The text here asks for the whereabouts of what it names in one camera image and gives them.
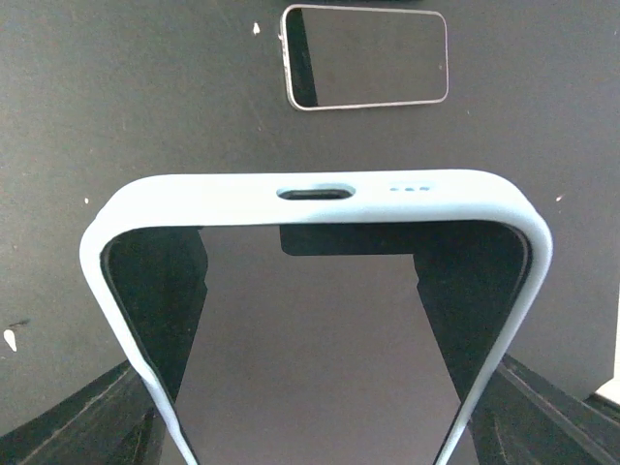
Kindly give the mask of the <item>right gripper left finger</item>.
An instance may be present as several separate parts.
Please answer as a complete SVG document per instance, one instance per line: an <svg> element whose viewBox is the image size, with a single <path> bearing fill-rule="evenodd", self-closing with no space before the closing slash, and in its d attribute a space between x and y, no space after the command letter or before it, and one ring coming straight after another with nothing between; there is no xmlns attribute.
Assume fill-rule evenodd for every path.
<svg viewBox="0 0 620 465"><path fill-rule="evenodd" d="M1 437L3 464L158 464L165 426L124 361Z"/></svg>

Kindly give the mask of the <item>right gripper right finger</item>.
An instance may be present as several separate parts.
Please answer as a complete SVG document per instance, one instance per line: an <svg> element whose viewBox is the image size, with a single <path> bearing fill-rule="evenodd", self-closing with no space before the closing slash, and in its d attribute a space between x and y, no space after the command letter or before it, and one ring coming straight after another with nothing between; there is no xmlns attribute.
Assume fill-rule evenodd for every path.
<svg viewBox="0 0 620 465"><path fill-rule="evenodd" d="M619 405L581 401L505 356L472 414L480 464L617 464Z"/></svg>

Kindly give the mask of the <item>pink cased phone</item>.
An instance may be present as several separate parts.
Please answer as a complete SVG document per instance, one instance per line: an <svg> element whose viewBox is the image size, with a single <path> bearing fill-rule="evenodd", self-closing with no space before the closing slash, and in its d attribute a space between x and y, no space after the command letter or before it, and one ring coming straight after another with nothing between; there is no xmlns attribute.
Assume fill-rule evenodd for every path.
<svg viewBox="0 0 620 465"><path fill-rule="evenodd" d="M432 105L449 94L448 26L438 12L292 4L280 40L297 110Z"/></svg>

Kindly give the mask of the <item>blue cased phone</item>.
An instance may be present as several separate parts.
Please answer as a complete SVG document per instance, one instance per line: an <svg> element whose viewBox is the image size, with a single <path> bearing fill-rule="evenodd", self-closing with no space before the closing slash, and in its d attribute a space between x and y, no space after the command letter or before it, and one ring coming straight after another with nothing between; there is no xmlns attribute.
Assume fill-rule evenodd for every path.
<svg viewBox="0 0 620 465"><path fill-rule="evenodd" d="M79 261L186 463L445 464L552 250L484 171L169 174Z"/></svg>

